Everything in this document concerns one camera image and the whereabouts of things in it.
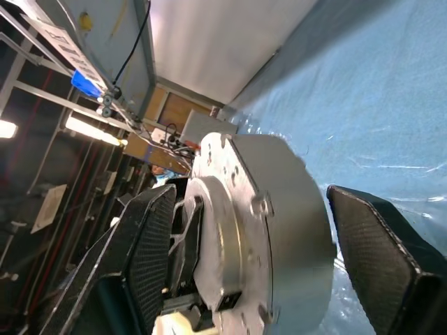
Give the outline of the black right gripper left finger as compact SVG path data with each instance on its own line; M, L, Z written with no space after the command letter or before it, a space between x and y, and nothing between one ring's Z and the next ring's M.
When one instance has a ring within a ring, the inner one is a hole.
M176 187L142 192L88 250L39 335L151 335L163 305Z

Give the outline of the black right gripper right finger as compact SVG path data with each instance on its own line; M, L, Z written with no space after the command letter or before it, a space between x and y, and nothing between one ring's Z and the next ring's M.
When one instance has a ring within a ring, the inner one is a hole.
M447 258L395 206L331 185L344 266L376 335L447 335Z

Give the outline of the black spoked ring cover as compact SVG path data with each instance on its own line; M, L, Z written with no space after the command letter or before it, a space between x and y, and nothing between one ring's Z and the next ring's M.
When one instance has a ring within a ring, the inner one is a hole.
M200 258L203 212L203 199L198 195L183 199L175 205L167 279L169 293L173 297L181 295L183 289L193 281L193 273Z

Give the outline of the copper wound motor stator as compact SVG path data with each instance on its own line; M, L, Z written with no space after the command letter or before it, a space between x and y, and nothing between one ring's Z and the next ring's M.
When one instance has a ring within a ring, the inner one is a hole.
M186 198L203 201L193 279L219 335L318 328L337 248L316 182L281 138L206 135Z

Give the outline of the white paper sign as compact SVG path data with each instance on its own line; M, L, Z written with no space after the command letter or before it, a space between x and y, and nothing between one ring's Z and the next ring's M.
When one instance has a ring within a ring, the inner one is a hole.
M51 225L61 204L67 185L49 187L43 194L43 201L31 229L31 234Z

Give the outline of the fluorescent tube light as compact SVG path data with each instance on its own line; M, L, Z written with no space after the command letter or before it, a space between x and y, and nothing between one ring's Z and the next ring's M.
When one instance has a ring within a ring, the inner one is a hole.
M106 133L105 131L102 131L101 129L91 126L74 117L69 117L66 120L65 127L70 131L75 131L76 133L80 133L88 137L94 138L95 140L100 140L102 142L115 145L118 147L119 146L125 147L128 144L127 140L120 140L115 136Z
M0 119L0 138L11 139L17 132L17 125Z

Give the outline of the small white box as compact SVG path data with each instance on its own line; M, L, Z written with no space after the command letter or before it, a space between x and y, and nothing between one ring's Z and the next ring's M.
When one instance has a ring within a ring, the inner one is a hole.
M192 110L179 137L181 142L200 144L209 133L236 134L237 125Z

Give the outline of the brown wooden panel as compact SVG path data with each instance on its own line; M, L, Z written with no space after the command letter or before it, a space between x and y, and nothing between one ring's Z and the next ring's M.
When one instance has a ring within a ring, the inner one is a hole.
M190 113L209 115L213 107L222 106L214 100L193 98L158 85L143 116L142 133L128 136L124 153L149 165L186 174L190 170L191 154L179 137Z

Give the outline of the blue plastic table sheet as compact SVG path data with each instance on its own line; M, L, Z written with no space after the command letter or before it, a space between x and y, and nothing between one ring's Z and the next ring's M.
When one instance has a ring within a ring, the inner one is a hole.
M223 113L318 187L395 205L447 258L447 0L318 0Z

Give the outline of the blue plastic box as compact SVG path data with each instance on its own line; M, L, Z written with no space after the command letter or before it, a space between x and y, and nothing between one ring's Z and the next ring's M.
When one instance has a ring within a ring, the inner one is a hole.
M73 73L71 84L73 87L89 97L99 98L102 94L101 90L95 87L95 85L90 80L85 78L78 70L75 70Z

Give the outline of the white backdrop panel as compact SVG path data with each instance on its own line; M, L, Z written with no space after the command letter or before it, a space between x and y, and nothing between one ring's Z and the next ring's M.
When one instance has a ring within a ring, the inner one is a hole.
M318 0L151 0L159 77L229 103Z

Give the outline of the grey metal rack frame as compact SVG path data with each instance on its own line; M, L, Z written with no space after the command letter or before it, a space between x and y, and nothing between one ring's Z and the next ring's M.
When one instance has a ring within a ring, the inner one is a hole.
M19 80L14 86L39 98L130 133L142 120L156 86L150 27L151 0L5 0L22 11L26 29L2 5L0 16L44 55L18 54L66 77L80 71L101 96L94 111ZM47 49L31 33L41 35Z

